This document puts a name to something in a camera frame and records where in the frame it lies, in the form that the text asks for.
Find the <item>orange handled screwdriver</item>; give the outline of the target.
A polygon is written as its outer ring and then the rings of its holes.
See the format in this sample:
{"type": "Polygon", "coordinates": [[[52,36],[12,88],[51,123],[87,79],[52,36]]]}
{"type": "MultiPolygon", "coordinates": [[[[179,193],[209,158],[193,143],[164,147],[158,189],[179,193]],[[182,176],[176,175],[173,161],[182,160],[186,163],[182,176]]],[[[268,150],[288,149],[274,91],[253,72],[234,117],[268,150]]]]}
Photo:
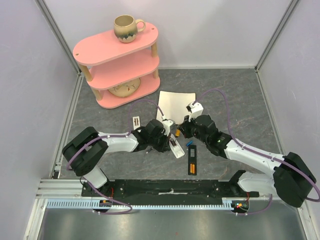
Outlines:
{"type": "Polygon", "coordinates": [[[181,135],[181,131],[179,129],[175,132],[175,137],[178,138],[181,135]]]}

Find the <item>wide white remote control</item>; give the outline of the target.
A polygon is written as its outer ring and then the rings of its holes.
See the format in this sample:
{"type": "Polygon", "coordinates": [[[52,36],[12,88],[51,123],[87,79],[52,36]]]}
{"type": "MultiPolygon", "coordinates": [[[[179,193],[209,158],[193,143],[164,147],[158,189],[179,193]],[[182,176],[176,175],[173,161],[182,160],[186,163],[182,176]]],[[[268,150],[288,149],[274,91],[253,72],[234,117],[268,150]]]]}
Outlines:
{"type": "Polygon", "coordinates": [[[177,159],[182,158],[185,155],[183,148],[178,143],[176,138],[174,138],[174,136],[170,137],[170,139],[169,139],[169,147],[170,147],[170,150],[172,151],[173,155],[177,159]]]}

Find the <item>black remote control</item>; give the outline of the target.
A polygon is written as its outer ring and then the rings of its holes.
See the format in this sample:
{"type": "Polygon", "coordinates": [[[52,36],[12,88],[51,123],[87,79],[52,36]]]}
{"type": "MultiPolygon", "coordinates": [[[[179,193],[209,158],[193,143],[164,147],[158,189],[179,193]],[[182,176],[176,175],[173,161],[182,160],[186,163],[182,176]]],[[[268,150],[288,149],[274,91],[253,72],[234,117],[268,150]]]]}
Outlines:
{"type": "Polygon", "coordinates": [[[188,175],[197,175],[197,146],[193,144],[188,147],[188,175]],[[196,174],[190,174],[190,164],[195,164],[196,174]]]}

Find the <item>slim white remote control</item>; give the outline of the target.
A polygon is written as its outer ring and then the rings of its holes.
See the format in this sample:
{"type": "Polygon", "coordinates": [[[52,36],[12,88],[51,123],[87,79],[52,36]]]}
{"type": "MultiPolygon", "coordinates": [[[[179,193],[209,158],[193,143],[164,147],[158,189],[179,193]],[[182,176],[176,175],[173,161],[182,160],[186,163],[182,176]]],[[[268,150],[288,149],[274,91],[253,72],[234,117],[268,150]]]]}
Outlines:
{"type": "Polygon", "coordinates": [[[132,117],[133,130],[138,129],[141,126],[141,121],[139,116],[132,117]]]}

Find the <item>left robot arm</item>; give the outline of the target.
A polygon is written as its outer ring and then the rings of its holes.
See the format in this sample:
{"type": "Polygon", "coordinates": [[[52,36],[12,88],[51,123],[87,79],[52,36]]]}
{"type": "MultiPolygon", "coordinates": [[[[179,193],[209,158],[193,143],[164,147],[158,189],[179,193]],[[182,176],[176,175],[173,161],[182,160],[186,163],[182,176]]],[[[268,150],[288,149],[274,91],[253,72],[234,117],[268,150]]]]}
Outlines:
{"type": "Polygon", "coordinates": [[[97,166],[102,156],[105,153],[140,152],[148,147],[160,153],[169,151],[169,139],[174,125],[171,119],[153,119],[146,126],[113,134],[98,132],[89,126],[62,149],[67,160],[66,169],[78,177],[84,177],[92,184],[92,191],[104,197],[109,193],[110,185],[107,176],[97,166]]]}

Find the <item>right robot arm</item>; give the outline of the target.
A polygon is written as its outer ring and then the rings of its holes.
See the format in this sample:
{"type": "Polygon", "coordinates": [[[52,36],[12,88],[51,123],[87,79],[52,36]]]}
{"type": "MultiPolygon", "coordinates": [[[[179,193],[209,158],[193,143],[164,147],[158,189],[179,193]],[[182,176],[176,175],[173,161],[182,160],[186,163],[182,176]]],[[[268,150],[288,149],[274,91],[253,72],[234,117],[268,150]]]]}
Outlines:
{"type": "Polygon", "coordinates": [[[281,155],[246,146],[218,130],[209,115],[193,119],[185,116],[178,129],[186,139],[194,137],[204,143],[211,154],[241,162],[261,172],[255,174],[242,171],[229,184],[229,191],[235,197],[245,192],[266,193],[277,195],[288,205],[299,208],[317,182],[298,154],[290,152],[281,155]]]}

